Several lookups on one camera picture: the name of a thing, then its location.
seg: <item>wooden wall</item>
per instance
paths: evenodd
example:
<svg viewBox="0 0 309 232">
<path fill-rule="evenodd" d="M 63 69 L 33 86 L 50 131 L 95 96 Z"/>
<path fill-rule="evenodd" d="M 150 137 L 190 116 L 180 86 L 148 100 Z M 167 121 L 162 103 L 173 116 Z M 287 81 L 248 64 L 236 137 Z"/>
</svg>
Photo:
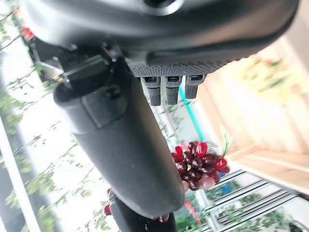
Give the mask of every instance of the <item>wooden wall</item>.
<svg viewBox="0 0 309 232">
<path fill-rule="evenodd" d="M 309 76 L 284 39 L 258 55 L 282 58 L 295 66 L 302 85 L 309 89 Z M 230 153 L 258 144 L 263 149 L 309 154 L 309 93 L 284 103 L 267 101 L 236 81 L 239 68 L 233 62 L 209 74 L 197 94 L 219 139 L 220 124 L 234 137 Z"/>
<path fill-rule="evenodd" d="M 309 195 L 308 154 L 258 150 L 230 158 L 252 174 Z"/>
</svg>

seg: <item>wooden panel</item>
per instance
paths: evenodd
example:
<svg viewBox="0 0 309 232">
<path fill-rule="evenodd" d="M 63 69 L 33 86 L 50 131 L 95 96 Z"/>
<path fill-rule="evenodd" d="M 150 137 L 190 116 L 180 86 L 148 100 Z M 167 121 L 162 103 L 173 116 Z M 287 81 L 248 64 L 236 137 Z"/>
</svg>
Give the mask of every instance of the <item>wooden panel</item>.
<svg viewBox="0 0 309 232">
<path fill-rule="evenodd" d="M 271 151 L 264 151 L 264 155 L 271 155 Z M 295 189 L 304 194 L 309 194 L 309 172 L 295 167 L 280 165 L 269 160 L 259 160 L 254 155 L 260 154 L 260 151 L 253 152 L 247 156 L 243 156 L 232 162 L 240 165 L 244 170 L 258 175 L 264 179 L 274 183 Z"/>
<path fill-rule="evenodd" d="M 237 149 L 242 149 L 254 142 L 243 123 L 242 114 L 237 110 L 236 104 L 228 94 L 226 86 L 222 84 L 219 73 L 217 72 L 215 75 L 208 77 L 206 88 L 221 115 L 226 129 L 234 138 Z"/>
<path fill-rule="evenodd" d="M 228 159 L 229 161 L 230 160 L 237 160 L 241 157 L 244 157 L 246 155 L 249 155 L 253 152 L 256 152 L 256 151 L 259 151 L 261 149 L 261 147 L 257 144 L 254 144 L 254 145 L 251 145 L 249 147 L 246 147 L 242 150 L 239 150 L 239 151 L 236 151 L 236 152 L 233 152 L 233 153 L 230 153 L 226 156 L 226 159 Z"/>
<path fill-rule="evenodd" d="M 258 56 L 264 60 L 283 58 L 285 63 L 295 67 L 293 73 L 299 76 L 305 93 L 283 104 L 264 99 L 239 78 L 246 59 L 235 61 L 208 75 L 199 88 L 198 98 L 205 112 L 211 114 L 210 122 L 214 127 L 221 123 L 227 128 L 234 137 L 235 150 L 259 144 L 265 149 L 309 154 L 307 72 L 283 39 L 259 52 Z M 221 137 L 218 127 L 216 134 Z"/>
<path fill-rule="evenodd" d="M 198 92 L 197 92 L 197 99 L 200 101 L 201 105 L 203 106 L 203 109 L 205 111 L 205 113 L 207 114 L 212 127 L 214 129 L 214 133 L 216 134 L 216 136 L 218 137 L 218 139 L 220 141 L 223 141 L 223 137 L 221 135 L 220 132 L 220 125 L 222 124 L 224 125 L 224 122 L 221 119 L 221 116 L 219 114 L 219 112 L 217 111 L 217 107 L 214 104 L 214 102 L 212 101 L 209 92 L 207 91 L 206 88 L 206 82 L 204 82 L 203 84 L 201 84 L 198 87 Z M 234 143 L 231 145 L 229 153 L 235 152 L 237 151 L 236 146 L 234 145 Z"/>
<path fill-rule="evenodd" d="M 303 151 L 309 153 L 309 111 L 302 98 L 291 100 L 285 104 L 285 109 L 295 125 L 295 135 Z"/>
</svg>

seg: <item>green leaf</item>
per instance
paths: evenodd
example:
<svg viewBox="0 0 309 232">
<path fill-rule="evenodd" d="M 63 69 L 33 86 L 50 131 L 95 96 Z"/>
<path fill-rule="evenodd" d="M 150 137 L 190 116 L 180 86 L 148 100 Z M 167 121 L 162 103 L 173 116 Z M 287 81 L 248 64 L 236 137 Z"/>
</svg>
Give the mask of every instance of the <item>green leaf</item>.
<svg viewBox="0 0 309 232">
<path fill-rule="evenodd" d="M 20 169 L 21 173 L 29 173 L 31 171 L 30 165 L 24 166 Z"/>
<path fill-rule="evenodd" d="M 224 128 L 222 124 L 220 125 L 220 131 L 224 138 L 224 141 L 222 142 L 222 157 L 224 157 L 228 153 L 228 150 L 230 149 L 230 146 L 232 145 L 233 138 L 231 137 L 231 135 L 228 133 L 228 131 Z"/>
<path fill-rule="evenodd" d="M 107 230 L 111 230 L 111 228 L 109 226 L 104 226 L 103 224 L 101 225 L 101 230 L 103 231 L 107 231 Z"/>
<path fill-rule="evenodd" d="M 230 221 L 234 221 L 236 218 L 233 214 L 229 214 L 227 219 L 230 220 Z"/>
<path fill-rule="evenodd" d="M 85 198 L 85 197 L 89 197 L 91 195 L 91 191 L 89 190 L 83 190 L 81 192 L 81 197 Z"/>
<path fill-rule="evenodd" d="M 271 83 L 267 87 L 265 87 L 263 89 L 260 89 L 259 92 L 264 92 L 265 90 L 268 90 L 268 89 L 274 88 L 274 87 L 276 87 L 278 85 L 281 85 L 281 84 L 283 84 L 285 82 L 285 80 L 286 80 L 286 77 L 283 77 L 283 78 L 281 78 L 281 79 Z"/>
<path fill-rule="evenodd" d="M 279 65 L 279 64 L 281 64 L 281 63 L 282 63 L 282 60 L 280 59 L 280 60 L 277 60 L 277 61 L 273 62 L 270 66 L 271 66 L 271 67 L 277 66 L 277 65 Z"/>
<path fill-rule="evenodd" d="M 241 222 L 241 217 L 236 217 L 235 222 Z"/>
</svg>

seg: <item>greenery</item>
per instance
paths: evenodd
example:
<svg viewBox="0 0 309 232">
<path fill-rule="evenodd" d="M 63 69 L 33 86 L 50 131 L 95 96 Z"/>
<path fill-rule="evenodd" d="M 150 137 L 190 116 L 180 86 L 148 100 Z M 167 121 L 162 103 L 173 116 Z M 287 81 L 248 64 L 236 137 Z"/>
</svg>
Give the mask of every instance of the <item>greenery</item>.
<svg viewBox="0 0 309 232">
<path fill-rule="evenodd" d="M 18 11 L 10 12 L 6 14 L 2 19 L 0 19 L 0 52 L 2 52 L 4 48 L 8 47 L 15 40 L 21 37 L 21 35 L 18 35 L 12 39 L 6 29 L 7 28 L 6 24 L 11 24 L 12 22 L 11 16 L 15 16 L 17 12 Z M 18 20 L 14 21 L 13 23 L 13 25 L 16 24 L 18 24 Z M 46 70 L 47 68 L 45 66 L 35 63 L 31 67 L 31 71 L 29 73 L 10 82 L 4 89 L 0 90 L 0 110 L 2 114 L 1 117 L 3 119 L 3 124 L 9 139 L 11 139 L 11 137 L 16 134 L 17 126 L 23 119 L 23 113 L 28 108 L 39 102 L 39 100 L 35 102 L 20 101 L 15 99 L 11 95 L 11 93 L 13 93 L 14 91 L 20 91 L 21 89 L 24 88 L 25 85 L 33 88 L 29 84 L 28 78 L 34 72 L 42 74 Z M 44 90 L 47 92 L 44 95 L 46 96 L 54 89 L 55 84 L 53 81 L 45 81 L 42 86 Z M 59 122 L 52 125 L 48 131 L 55 130 L 58 123 Z M 46 139 L 44 139 L 44 134 L 34 136 L 33 139 L 29 141 L 27 144 L 13 151 L 14 158 L 20 173 L 24 174 L 32 171 L 30 160 L 28 160 L 27 157 L 22 155 L 21 152 L 28 146 L 35 147 L 38 144 L 44 145 L 46 141 Z M 82 197 L 82 198 L 90 197 L 92 195 L 92 191 L 88 185 L 89 183 L 98 181 L 90 178 L 90 173 L 93 171 L 94 166 L 89 167 L 89 165 L 81 163 L 80 161 L 78 161 L 76 155 L 74 154 L 73 148 L 76 147 L 77 144 L 73 137 L 71 138 L 70 142 L 72 143 L 72 146 L 68 148 L 68 150 L 63 155 L 61 155 L 57 160 L 52 162 L 43 172 L 37 174 L 35 178 L 28 180 L 24 183 L 28 196 L 31 196 L 36 193 L 44 196 L 54 191 L 61 191 L 61 193 L 62 192 L 64 193 L 53 204 L 42 205 L 39 208 L 37 212 L 37 220 L 41 230 L 44 232 L 55 231 L 56 222 L 58 221 L 58 218 L 55 215 L 55 209 L 60 204 L 66 204 L 68 202 L 68 198 L 72 197 Z M 55 172 L 57 172 L 58 168 L 63 165 L 63 163 L 68 163 L 70 166 L 73 166 L 74 168 L 84 168 L 87 170 L 86 175 L 73 189 L 65 190 L 62 187 L 58 187 L 54 181 L 54 174 Z M 2 166 L 5 168 L 5 163 L 2 156 L 0 156 L 0 164 L 2 164 Z M 11 208 L 20 208 L 14 189 L 11 190 L 9 196 L 5 199 L 5 203 L 9 205 Z M 103 231 L 110 230 L 110 227 L 107 225 L 106 222 L 106 216 L 103 213 L 103 208 L 105 207 L 105 205 L 106 202 L 101 202 L 98 209 L 94 210 L 93 217 L 90 218 L 87 222 L 85 222 L 84 228 L 87 232 L 90 232 L 92 225 L 93 228 L 95 229 L 100 228 Z M 25 224 L 22 229 L 22 232 L 28 232 L 28 231 L 29 229 Z"/>
</svg>

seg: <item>grape cluster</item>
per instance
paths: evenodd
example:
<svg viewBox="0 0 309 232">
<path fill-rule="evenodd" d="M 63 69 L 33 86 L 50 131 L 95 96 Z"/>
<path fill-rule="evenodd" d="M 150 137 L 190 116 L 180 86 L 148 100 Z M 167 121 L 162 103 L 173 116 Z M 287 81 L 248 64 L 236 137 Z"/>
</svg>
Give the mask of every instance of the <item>grape cluster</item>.
<svg viewBox="0 0 309 232">
<path fill-rule="evenodd" d="M 224 157 L 208 151 L 206 142 L 190 142 L 176 146 L 171 152 L 185 190 L 210 189 L 219 182 L 219 173 L 229 173 Z"/>
</svg>

